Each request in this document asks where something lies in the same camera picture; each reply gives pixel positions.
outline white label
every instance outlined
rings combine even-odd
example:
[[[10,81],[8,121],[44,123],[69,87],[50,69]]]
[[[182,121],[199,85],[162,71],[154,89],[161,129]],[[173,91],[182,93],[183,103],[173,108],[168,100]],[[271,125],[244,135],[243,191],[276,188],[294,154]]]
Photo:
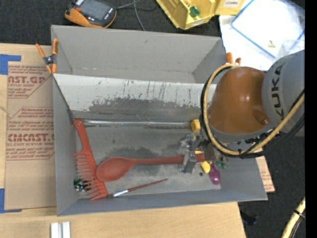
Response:
[[[223,3],[223,8],[236,8],[239,6],[239,3],[241,2],[241,0],[226,0]]]

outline spoon handle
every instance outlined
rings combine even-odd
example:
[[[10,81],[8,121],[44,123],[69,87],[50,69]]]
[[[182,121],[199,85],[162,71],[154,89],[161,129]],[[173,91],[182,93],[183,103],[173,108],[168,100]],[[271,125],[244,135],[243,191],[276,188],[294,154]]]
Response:
[[[197,161],[201,162],[205,160],[204,154],[196,155]],[[184,155],[178,155],[173,157],[164,158],[152,158],[152,159],[133,159],[137,165],[148,164],[182,164],[184,161]]]

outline handheld device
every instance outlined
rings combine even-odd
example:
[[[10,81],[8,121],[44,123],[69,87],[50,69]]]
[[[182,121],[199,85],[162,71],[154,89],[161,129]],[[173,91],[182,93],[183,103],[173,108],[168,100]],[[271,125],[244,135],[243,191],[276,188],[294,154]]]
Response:
[[[115,17],[115,7],[102,0],[73,0],[65,12],[69,21],[95,28],[109,27]]]

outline yellow cable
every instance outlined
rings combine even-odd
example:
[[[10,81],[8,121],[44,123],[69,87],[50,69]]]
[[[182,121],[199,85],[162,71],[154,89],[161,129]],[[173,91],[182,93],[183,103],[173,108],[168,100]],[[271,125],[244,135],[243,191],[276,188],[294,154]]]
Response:
[[[298,205],[298,207],[296,208],[297,212],[299,212],[300,214],[302,214],[306,209],[306,200],[305,198],[302,200],[302,202]],[[290,237],[294,226],[296,225],[297,221],[299,220],[299,218],[301,218],[301,216],[298,215],[298,213],[293,213],[293,215],[291,216],[290,220],[288,221],[284,232],[281,236],[281,238],[288,238]]]
[[[245,153],[246,151],[242,151],[242,152],[232,151],[232,150],[229,150],[229,149],[221,146],[217,142],[217,140],[214,138],[214,136],[210,130],[208,115],[207,115],[207,96],[208,96],[208,91],[209,91],[211,82],[214,80],[214,78],[216,77],[216,75],[218,73],[220,73],[222,70],[224,70],[228,67],[238,67],[238,65],[232,64],[232,63],[224,64],[223,66],[219,67],[212,74],[212,76],[210,77],[210,79],[208,80],[208,82],[206,84],[205,94],[204,94],[204,102],[203,102],[203,119],[204,119],[204,123],[206,125],[207,134],[208,134],[209,138],[211,139],[212,143],[216,146],[216,148],[218,148],[223,153],[237,156],[237,155],[241,155],[241,154]],[[287,114],[287,116],[283,119],[283,121],[272,131],[272,133],[265,140],[263,140],[260,144],[258,144],[256,147],[254,147],[254,149],[250,153],[257,151],[258,149],[260,149],[261,147],[266,145],[268,142],[270,142],[276,136],[276,134],[286,125],[286,123],[291,119],[291,117],[295,114],[295,112],[298,110],[298,108],[303,104],[304,100],[305,100],[305,94],[302,95],[302,97],[299,99],[299,101],[295,104],[295,106],[291,109],[291,111]]]

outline metal bracket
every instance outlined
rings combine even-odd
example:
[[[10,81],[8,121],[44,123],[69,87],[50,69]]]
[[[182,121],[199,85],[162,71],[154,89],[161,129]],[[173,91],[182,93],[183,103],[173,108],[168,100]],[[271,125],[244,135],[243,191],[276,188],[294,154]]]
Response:
[[[70,223],[51,223],[51,238],[70,238]]]

